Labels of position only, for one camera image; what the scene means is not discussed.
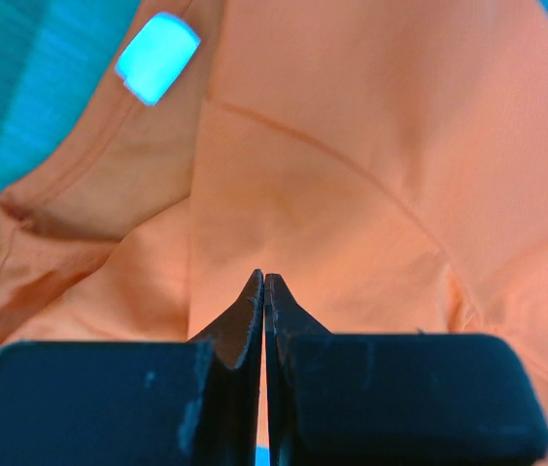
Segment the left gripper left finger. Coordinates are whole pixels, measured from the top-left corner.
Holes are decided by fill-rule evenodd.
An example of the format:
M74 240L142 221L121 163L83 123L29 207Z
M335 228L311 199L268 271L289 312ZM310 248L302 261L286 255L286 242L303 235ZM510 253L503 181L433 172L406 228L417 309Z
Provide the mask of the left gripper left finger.
M264 278L185 343L0 350L0 465L252 465Z

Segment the orange t shirt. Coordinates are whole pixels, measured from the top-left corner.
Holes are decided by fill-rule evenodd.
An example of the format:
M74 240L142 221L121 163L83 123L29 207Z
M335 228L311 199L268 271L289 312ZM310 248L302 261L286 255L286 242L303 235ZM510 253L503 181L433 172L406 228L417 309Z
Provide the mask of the orange t shirt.
M143 1L200 47L108 69L0 193L0 349L183 341L255 270L344 333L488 333L548 418L548 16L535 1Z

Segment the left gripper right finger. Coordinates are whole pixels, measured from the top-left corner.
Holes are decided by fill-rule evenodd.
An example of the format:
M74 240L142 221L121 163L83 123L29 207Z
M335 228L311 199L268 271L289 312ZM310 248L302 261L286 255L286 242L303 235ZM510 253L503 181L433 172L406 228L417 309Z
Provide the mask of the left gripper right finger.
M274 465L532 465L548 422L515 351L486 334L341 334L265 279Z

